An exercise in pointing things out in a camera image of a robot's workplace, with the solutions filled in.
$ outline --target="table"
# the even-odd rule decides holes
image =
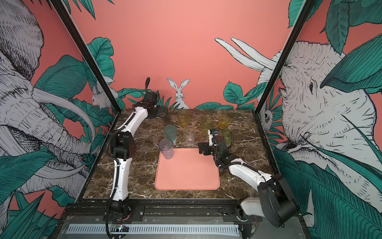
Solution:
[[[207,141],[207,136],[201,133],[201,117],[208,114],[217,119],[220,114],[228,114],[231,121],[228,129],[233,132],[235,144],[230,152],[241,157],[249,165],[272,174],[264,147],[262,145],[253,114],[250,110],[197,110],[190,109],[190,125],[197,127],[195,144],[186,146],[178,123],[176,109],[169,109],[163,118],[146,119],[135,132],[134,140],[137,153],[130,166],[128,181],[129,198],[218,198],[240,199],[256,197],[257,192],[240,178],[221,171],[220,188],[217,190],[157,190],[154,187],[158,165],[158,142],[165,138],[163,131],[168,124],[177,126],[176,148],[197,148],[197,142]],[[130,116],[132,109],[124,109],[118,118],[118,128]],[[109,198],[112,191],[114,163],[102,152],[102,156],[85,189],[83,198]]]

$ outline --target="glass cup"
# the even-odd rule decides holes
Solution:
[[[185,135],[186,144],[188,146],[193,145],[195,142],[196,128],[194,126],[187,125],[183,129],[183,133]]]
[[[190,115],[187,110],[178,111],[178,121],[180,128],[184,128],[190,122]]]
[[[207,131],[213,128],[214,120],[208,115],[202,117],[202,132],[203,134],[207,134]]]
[[[227,145],[227,147],[229,147],[232,143],[231,132],[229,130],[223,130],[222,136],[225,140],[225,144]]]
[[[222,130],[228,127],[228,123],[230,122],[230,117],[226,114],[219,115],[218,127]]]
[[[171,159],[174,156],[174,149],[172,148],[172,141],[164,138],[162,139],[158,147],[166,159]]]
[[[172,146],[175,146],[176,141],[176,127],[175,125],[166,125],[165,127],[166,138],[172,141]]]

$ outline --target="bird eye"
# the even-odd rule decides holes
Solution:
[[[311,93],[313,94],[313,82],[311,82],[311,83],[309,84],[309,90],[310,90]]]

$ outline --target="pink tray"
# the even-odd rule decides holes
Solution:
[[[217,190],[219,170],[212,155],[197,148],[175,148],[172,159],[159,154],[155,188],[158,190]]]

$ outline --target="brown marble surface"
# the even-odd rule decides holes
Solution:
[[[233,132],[235,143],[230,149],[231,153],[240,156],[245,162],[260,169],[272,173],[265,150],[249,110],[196,110],[190,109],[190,125],[197,127],[197,135],[193,146],[186,146],[178,123],[175,109],[169,109],[167,116],[163,118],[146,119],[135,132],[137,153],[130,166],[128,181],[130,198],[236,198],[255,197],[257,192],[240,178],[226,171],[220,172],[220,188],[218,190],[157,190],[154,187],[156,169],[158,165],[159,148],[158,142],[165,138],[163,131],[168,124],[177,126],[176,148],[197,148],[197,142],[207,141],[207,136],[201,135],[200,121],[203,115],[214,118],[214,127],[217,128],[217,119],[225,113],[231,117],[228,129]],[[119,127],[131,114],[131,109],[122,111],[118,119]],[[95,165],[96,169],[91,176],[90,182],[83,198],[109,198],[112,184],[114,164],[110,158],[102,155]]]

